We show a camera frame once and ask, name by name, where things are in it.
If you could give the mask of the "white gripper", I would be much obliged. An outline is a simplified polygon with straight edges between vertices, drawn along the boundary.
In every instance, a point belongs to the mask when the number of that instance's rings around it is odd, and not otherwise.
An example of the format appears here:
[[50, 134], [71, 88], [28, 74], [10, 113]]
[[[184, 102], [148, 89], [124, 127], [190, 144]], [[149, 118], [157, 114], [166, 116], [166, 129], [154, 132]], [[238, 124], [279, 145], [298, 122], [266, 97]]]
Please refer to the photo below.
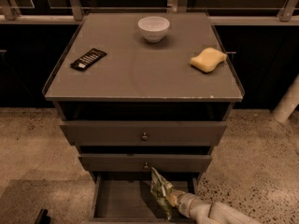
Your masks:
[[173, 189], [166, 199], [171, 206], [177, 206], [183, 216], [193, 219], [195, 222], [212, 222], [209, 217], [211, 204], [201, 200], [198, 196]]

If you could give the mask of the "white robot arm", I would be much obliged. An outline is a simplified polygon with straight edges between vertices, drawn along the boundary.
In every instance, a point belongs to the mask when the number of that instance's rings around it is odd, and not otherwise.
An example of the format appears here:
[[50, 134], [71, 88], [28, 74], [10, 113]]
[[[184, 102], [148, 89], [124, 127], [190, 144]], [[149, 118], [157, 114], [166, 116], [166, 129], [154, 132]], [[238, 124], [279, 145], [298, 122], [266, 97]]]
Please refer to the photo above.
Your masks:
[[166, 197], [192, 224], [299, 224], [298, 87], [272, 112], [233, 111], [198, 193]]

